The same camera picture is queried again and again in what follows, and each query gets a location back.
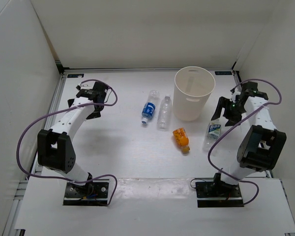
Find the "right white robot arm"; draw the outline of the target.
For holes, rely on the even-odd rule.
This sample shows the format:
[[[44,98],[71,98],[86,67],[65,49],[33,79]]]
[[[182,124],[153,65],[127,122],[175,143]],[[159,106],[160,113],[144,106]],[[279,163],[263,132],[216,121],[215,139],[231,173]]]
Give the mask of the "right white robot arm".
[[[234,130],[244,121],[250,128],[239,145],[236,160],[226,169],[215,174],[211,191],[221,197],[248,175],[272,170],[286,142],[286,133],[273,124],[268,111],[268,95],[258,90],[258,80],[251,79],[239,84],[241,90],[231,89],[230,99],[220,97],[212,116],[216,120],[223,116],[226,126]]]

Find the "white label lemon bottle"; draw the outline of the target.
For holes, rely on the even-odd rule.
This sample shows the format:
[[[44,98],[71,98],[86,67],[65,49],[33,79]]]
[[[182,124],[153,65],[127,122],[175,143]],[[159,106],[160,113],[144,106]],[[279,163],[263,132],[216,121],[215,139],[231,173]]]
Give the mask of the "white label lemon bottle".
[[[219,119],[210,121],[206,130],[203,150],[208,152],[221,135],[221,122]]]

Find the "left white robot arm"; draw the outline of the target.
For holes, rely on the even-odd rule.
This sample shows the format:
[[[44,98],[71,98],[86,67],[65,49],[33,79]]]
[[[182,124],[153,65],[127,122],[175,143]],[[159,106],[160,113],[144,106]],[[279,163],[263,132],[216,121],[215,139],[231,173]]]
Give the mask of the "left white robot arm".
[[[93,193],[91,175],[76,163],[72,140],[87,119],[100,117],[109,86],[95,82],[92,88],[81,88],[74,99],[68,100],[69,108],[84,107],[65,112],[64,116],[49,130],[42,129],[37,135],[38,164],[75,182],[77,191],[84,197]]]

